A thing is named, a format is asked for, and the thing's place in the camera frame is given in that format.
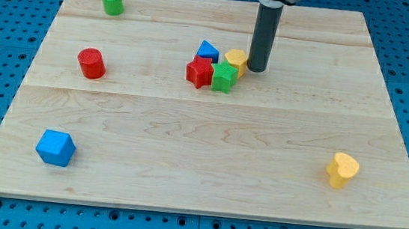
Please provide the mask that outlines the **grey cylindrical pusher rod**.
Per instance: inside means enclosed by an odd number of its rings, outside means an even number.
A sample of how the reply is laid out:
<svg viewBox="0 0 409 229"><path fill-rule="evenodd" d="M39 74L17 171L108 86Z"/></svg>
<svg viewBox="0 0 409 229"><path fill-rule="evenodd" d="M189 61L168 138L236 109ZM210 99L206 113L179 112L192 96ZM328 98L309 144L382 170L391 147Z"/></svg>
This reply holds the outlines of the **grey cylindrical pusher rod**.
<svg viewBox="0 0 409 229"><path fill-rule="evenodd" d="M263 4L258 7L247 62L247 67L252 72L261 73L266 70L282 9L283 7L268 7Z"/></svg>

